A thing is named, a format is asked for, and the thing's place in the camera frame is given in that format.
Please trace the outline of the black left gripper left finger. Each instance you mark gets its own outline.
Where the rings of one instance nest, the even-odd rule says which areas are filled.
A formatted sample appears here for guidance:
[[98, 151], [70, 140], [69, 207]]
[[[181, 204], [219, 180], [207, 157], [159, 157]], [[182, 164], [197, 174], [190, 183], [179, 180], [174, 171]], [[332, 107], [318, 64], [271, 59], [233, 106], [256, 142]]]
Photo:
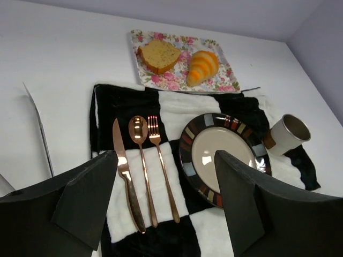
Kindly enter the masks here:
[[118, 157], [86, 163], [1, 197], [1, 256], [91, 256], [98, 249]]

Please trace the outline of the orange striped croissant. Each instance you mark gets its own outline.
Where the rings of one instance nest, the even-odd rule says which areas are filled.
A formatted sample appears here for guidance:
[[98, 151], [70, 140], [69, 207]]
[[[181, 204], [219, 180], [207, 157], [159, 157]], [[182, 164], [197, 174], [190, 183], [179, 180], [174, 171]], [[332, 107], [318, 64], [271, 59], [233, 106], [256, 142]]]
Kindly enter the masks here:
[[198, 51], [191, 57], [187, 85], [194, 87], [214, 77], [219, 71], [219, 61], [213, 52]]

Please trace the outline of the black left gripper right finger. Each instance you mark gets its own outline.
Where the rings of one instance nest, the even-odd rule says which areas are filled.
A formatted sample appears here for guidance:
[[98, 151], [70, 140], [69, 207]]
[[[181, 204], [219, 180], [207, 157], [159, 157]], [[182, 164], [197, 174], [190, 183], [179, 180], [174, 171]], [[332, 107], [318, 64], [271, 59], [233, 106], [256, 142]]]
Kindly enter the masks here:
[[214, 163], [235, 256], [342, 256], [342, 198], [284, 183], [224, 150]]

